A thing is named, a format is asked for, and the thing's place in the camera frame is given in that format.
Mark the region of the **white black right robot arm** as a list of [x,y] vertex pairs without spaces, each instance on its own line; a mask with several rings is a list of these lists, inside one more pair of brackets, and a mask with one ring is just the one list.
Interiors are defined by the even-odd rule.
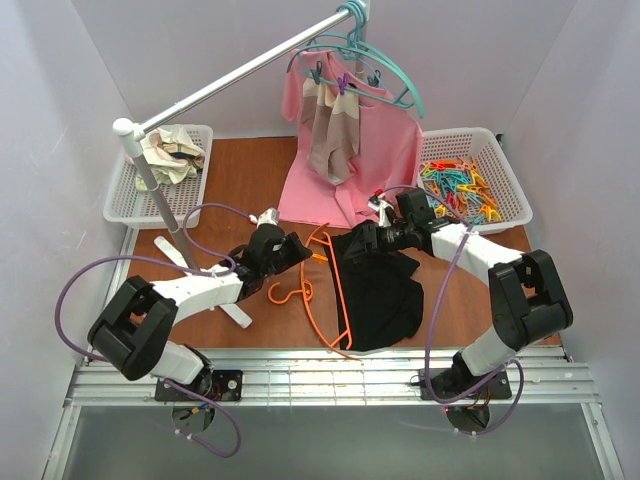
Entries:
[[369,204],[379,219],[354,228],[345,257],[360,260],[413,248],[465,270],[488,287],[491,326],[458,351],[449,368],[425,377],[431,397],[447,404],[483,388],[524,348],[568,329],[574,315],[550,254],[494,243],[452,206],[437,216],[431,205],[436,198],[430,191],[410,188],[397,195],[399,212],[394,214],[383,192],[376,192]]

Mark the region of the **orange clothespin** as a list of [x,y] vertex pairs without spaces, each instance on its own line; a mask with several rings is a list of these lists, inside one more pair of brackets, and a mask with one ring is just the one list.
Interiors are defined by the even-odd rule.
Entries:
[[320,255],[320,254],[317,254],[317,253],[314,253],[314,254],[312,255],[312,259],[313,259],[315,262],[319,263],[319,264],[323,264],[323,263],[326,263],[326,262],[327,262],[327,258],[326,258],[325,256]]

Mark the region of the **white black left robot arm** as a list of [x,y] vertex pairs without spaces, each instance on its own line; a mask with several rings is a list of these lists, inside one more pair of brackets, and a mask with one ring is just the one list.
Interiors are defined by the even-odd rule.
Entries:
[[245,300],[267,278],[311,256],[295,232],[262,224],[246,245],[200,275],[155,283],[128,278],[89,330],[89,344],[130,381],[152,375],[207,396],[213,366],[195,348],[169,340],[174,325],[212,307]]

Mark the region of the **black underwear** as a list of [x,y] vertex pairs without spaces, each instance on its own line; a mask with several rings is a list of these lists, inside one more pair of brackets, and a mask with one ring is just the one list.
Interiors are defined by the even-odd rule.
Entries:
[[344,258],[354,234],[333,236],[337,265],[331,269],[336,289],[338,328],[351,335],[340,340],[342,350],[359,352],[390,347],[419,330],[424,312],[422,285],[412,276],[420,263],[402,253]]

